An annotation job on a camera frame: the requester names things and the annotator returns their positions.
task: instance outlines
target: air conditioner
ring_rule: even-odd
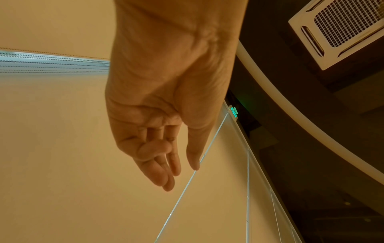
[[[384,35],[384,0],[312,0],[289,20],[325,70]]]

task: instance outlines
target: human hand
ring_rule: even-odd
[[[166,191],[181,172],[176,138],[182,122],[189,164],[199,169],[228,89],[246,6],[230,0],[219,11],[219,0],[180,2],[116,0],[105,93],[117,146]]]

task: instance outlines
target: white curved pipe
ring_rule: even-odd
[[[331,138],[328,134],[326,134],[323,130],[311,122],[306,116],[304,116],[294,105],[292,105],[292,103],[289,102],[289,100],[287,100],[287,98],[285,98],[279,90],[277,90],[277,88],[260,70],[260,68],[257,66],[255,61],[253,61],[252,57],[248,54],[247,50],[244,48],[240,41],[237,47],[236,55],[243,63],[244,67],[255,79],[255,81],[261,86],[261,88],[297,124],[299,124],[305,131],[311,134],[314,138],[316,138],[320,143],[333,151],[335,154],[342,157],[345,161],[349,162],[374,180],[384,185],[383,173],[346,149],[336,140]]]

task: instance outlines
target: dark ceiling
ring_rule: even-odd
[[[250,0],[240,41],[297,109],[384,172],[384,38],[321,71],[288,25],[308,2]],[[384,242],[384,186],[295,123],[239,60],[226,100],[305,242]]]

